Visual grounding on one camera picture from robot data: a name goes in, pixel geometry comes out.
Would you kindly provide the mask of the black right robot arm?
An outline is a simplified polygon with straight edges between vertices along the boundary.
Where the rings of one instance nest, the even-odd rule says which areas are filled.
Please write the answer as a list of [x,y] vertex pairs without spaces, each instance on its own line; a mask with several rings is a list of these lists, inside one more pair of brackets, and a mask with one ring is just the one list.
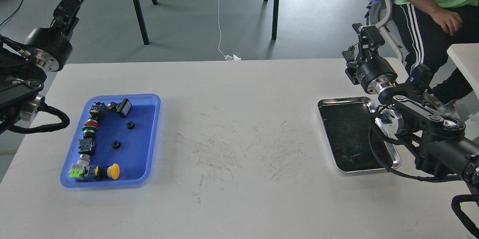
[[370,114],[370,130],[387,143],[404,145],[414,155],[416,169],[429,174],[413,179],[433,183],[462,180],[478,191],[479,150],[465,137],[465,123],[426,106],[430,69],[420,64],[404,83],[397,83],[393,67],[378,55],[385,40],[376,26],[354,23],[353,28],[359,52],[354,56],[355,45],[343,51],[345,72],[366,94],[377,94],[381,103]]

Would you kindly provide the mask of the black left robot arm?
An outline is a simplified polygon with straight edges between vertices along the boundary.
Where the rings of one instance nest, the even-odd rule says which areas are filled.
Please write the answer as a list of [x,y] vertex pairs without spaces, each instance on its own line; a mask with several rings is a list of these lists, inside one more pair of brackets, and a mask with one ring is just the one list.
[[[1,36],[1,132],[19,134],[46,133],[69,126],[70,119],[62,111],[49,106],[40,94],[47,73],[60,71],[72,53],[70,39],[78,23],[77,13],[84,0],[61,0],[48,28],[36,28],[24,43]],[[31,122],[38,112],[60,118],[60,123],[33,128],[17,126]]]

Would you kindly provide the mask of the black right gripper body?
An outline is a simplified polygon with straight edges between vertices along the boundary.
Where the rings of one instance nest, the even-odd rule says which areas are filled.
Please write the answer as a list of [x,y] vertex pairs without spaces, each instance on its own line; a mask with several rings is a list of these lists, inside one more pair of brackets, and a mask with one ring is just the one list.
[[393,87],[397,74],[387,60],[377,56],[358,67],[355,77],[366,94],[380,95]]

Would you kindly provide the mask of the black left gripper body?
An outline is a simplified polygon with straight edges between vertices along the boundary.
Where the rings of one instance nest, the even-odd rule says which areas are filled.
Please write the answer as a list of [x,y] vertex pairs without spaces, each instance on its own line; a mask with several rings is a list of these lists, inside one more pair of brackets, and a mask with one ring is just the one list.
[[70,44],[72,33],[64,33],[58,27],[36,28],[26,37],[24,44],[36,51],[42,51],[53,58],[50,71],[60,71],[73,50]]

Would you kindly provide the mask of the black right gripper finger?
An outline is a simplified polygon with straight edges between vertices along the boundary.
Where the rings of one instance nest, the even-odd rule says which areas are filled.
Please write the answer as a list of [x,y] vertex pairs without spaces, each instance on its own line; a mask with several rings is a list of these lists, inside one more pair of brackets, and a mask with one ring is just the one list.
[[346,60],[346,69],[345,73],[347,77],[349,77],[350,81],[354,85],[360,84],[358,78],[357,78],[357,70],[359,66],[361,65],[361,50],[357,53],[356,56],[354,56],[356,46],[355,45],[350,45],[349,48],[346,51],[342,52],[343,58]]
[[358,35],[359,52],[356,62],[363,64],[378,55],[378,48],[385,45],[385,40],[375,25],[354,23],[352,27]]

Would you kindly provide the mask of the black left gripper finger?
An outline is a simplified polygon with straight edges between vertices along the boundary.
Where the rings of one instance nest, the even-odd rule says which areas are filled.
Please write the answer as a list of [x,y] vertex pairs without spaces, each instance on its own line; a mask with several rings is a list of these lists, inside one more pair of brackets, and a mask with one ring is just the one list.
[[84,0],[61,0],[53,12],[52,27],[60,30],[62,36],[70,39],[79,19],[77,13]]

